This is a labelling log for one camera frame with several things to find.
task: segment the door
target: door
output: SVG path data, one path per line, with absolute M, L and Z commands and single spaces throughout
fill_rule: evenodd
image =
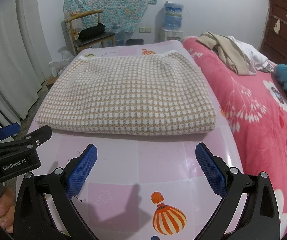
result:
M 274 27 L 280 20 L 280 30 Z M 270 0 L 269 20 L 260 52 L 277 64 L 287 64 L 287 0 Z

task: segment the blue gripper pad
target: blue gripper pad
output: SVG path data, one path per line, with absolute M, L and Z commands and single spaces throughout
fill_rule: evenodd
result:
M 10 136 L 20 132 L 20 125 L 18 123 L 10 124 L 0 129 L 0 141 L 7 139 Z
M 85 155 L 82 157 L 67 179 L 66 193 L 69 199 L 71 199 L 73 196 L 79 195 L 80 190 L 96 161 L 97 148 L 92 145 L 88 148 Z
M 224 198 L 227 193 L 226 178 L 202 144 L 196 147 L 196 158 L 213 192 Z

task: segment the pink floral bedding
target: pink floral bedding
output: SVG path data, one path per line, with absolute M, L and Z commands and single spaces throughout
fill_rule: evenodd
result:
M 266 171 L 280 216 L 280 238 L 287 232 L 287 97 L 270 73 L 238 76 L 196 37 L 183 46 L 200 66 L 228 120 L 244 173 Z

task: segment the curtain fold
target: curtain fold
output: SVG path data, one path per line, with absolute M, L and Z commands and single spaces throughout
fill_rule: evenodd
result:
M 0 0 L 0 127 L 26 118 L 50 61 L 37 0 Z

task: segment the finger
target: finger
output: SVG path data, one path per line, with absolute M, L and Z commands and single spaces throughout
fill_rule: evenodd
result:
M 10 226 L 9 228 L 7 228 L 7 233 L 9 233 L 9 234 L 13 234 L 13 225 L 12 226 Z
M 13 204 L 14 198 L 14 192 L 9 187 L 5 187 L 5 192 L 0 198 L 0 217 L 3 217 L 8 212 Z
M 14 218 L 14 205 L 12 205 L 9 208 L 9 211 L 0 218 L 0 226 L 3 229 L 9 228 L 13 224 L 13 218 Z

